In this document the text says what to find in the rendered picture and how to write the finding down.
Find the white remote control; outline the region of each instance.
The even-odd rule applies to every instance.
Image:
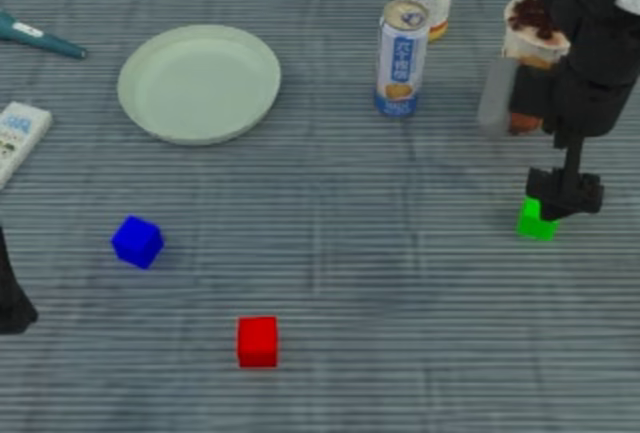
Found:
[[[13,102],[0,114],[0,190],[47,133],[51,113]]]

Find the gray table surface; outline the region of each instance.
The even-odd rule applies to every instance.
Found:
[[[396,123],[371,106],[384,0],[3,0],[91,57],[0,44],[0,101],[55,115],[0,193],[41,313],[0,339],[0,431],[637,432],[639,97],[588,144],[602,214],[518,238],[528,168],[561,154],[476,130],[505,2],[457,2],[420,113]],[[273,47],[281,96],[223,147],[155,141],[121,111],[119,69],[212,22]],[[111,251],[128,214],[163,229],[151,271]],[[236,366],[253,314],[280,319],[275,371]]]

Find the blue and white can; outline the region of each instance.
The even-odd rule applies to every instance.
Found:
[[[429,11],[411,0],[389,3],[380,21],[376,108],[407,118],[418,108],[429,44]]]

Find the white plate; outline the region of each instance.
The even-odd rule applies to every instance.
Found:
[[[211,145],[246,133],[269,112],[282,73],[259,38],[225,26],[188,26],[142,45],[118,81],[124,111],[179,145]]]

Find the green cube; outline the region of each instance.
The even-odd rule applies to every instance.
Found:
[[[518,222],[518,233],[521,236],[540,241],[553,240],[560,222],[540,219],[541,212],[540,201],[533,198],[527,198],[524,201]]]

